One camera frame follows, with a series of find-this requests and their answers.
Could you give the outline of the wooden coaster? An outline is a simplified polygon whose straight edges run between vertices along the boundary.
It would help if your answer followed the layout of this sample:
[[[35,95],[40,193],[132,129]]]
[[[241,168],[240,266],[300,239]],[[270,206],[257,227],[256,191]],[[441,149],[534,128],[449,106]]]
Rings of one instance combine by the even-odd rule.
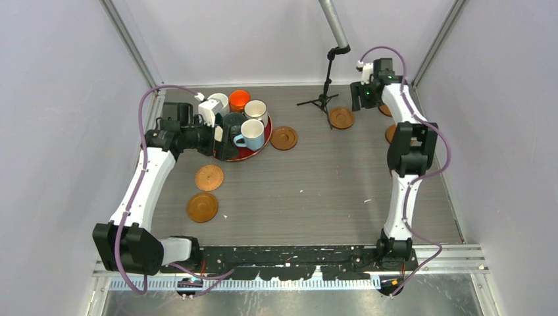
[[[270,135],[270,142],[275,149],[287,151],[293,149],[298,142],[297,132],[289,126],[279,126]]]
[[[386,141],[389,144],[392,143],[396,128],[397,128],[397,126],[395,124],[393,124],[393,125],[389,126],[385,131],[385,138],[386,138]]]
[[[379,110],[383,115],[385,115],[385,116],[387,116],[387,117],[392,117],[392,113],[391,113],[391,111],[389,110],[389,108],[388,108],[387,105],[381,105],[381,106],[379,106],[378,110]]]
[[[186,213],[193,222],[206,223],[216,216],[218,208],[217,198],[210,193],[203,192],[190,198],[186,206]]]
[[[345,130],[354,125],[355,116],[353,112],[346,107],[335,107],[329,110],[329,120],[333,128]]]

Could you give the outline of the woven rattan coaster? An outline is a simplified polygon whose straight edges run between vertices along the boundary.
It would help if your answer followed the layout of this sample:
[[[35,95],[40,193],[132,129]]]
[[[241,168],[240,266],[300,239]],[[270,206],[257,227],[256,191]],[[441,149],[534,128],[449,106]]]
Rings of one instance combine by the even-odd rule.
[[[196,172],[194,182],[202,191],[213,191],[224,182],[224,171],[217,165],[205,165]]]

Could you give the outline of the microphone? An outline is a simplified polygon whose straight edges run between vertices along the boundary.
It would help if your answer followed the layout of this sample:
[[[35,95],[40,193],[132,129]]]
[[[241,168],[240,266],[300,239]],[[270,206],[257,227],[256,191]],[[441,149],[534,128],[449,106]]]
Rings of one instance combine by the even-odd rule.
[[[333,1],[320,0],[319,4],[322,8],[322,11],[331,29],[331,32],[337,43],[337,46],[331,48],[326,55],[326,58],[328,59],[328,68],[326,71],[326,78],[322,87],[322,93],[316,99],[298,103],[297,106],[312,104],[315,107],[319,108],[323,113],[326,114],[327,123],[330,129],[332,130],[334,127],[330,120],[328,104],[333,98],[338,96],[338,94],[328,95],[328,91],[332,83],[331,80],[332,65],[336,56],[348,54],[351,51],[351,46],[348,42],[348,39],[346,37],[346,34],[340,22],[340,18],[338,16]]]

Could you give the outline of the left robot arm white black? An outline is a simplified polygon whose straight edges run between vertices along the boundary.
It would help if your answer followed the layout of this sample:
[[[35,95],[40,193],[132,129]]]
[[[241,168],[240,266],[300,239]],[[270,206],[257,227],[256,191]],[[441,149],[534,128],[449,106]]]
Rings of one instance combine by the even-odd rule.
[[[207,122],[189,103],[163,105],[155,127],[144,134],[139,162],[120,206],[107,223],[93,229],[93,241],[106,270],[153,276],[172,263],[187,273],[200,268],[203,259],[197,238],[158,239],[151,226],[164,183],[181,153],[194,149],[220,160],[237,155],[230,129],[222,121],[217,114],[215,124]]]

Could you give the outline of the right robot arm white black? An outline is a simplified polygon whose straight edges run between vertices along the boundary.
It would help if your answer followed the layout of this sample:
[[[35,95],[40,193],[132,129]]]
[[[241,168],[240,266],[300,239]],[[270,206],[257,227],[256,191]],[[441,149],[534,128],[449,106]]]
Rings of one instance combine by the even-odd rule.
[[[436,124],[429,123],[409,96],[409,87],[393,70],[391,58],[357,61],[361,79],[351,83],[352,111],[386,106],[395,122],[387,152],[393,180],[390,210],[376,243],[375,260],[392,270],[411,258],[413,213],[422,177],[432,166]]]

